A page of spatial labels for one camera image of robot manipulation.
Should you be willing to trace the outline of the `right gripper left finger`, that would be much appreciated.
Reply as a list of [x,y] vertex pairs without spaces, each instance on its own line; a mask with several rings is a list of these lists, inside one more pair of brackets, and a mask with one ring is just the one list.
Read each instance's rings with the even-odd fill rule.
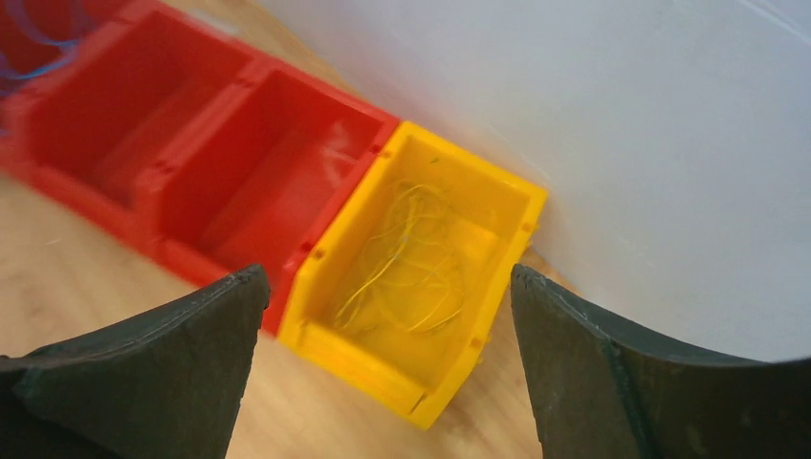
[[223,458],[271,297],[260,265],[1,360],[5,458]]

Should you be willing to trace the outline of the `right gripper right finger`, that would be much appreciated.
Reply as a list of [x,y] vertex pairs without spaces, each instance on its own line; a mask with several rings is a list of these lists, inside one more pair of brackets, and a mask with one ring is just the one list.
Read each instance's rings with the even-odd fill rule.
[[806,458],[810,361],[674,339],[525,265],[511,306],[546,458]]

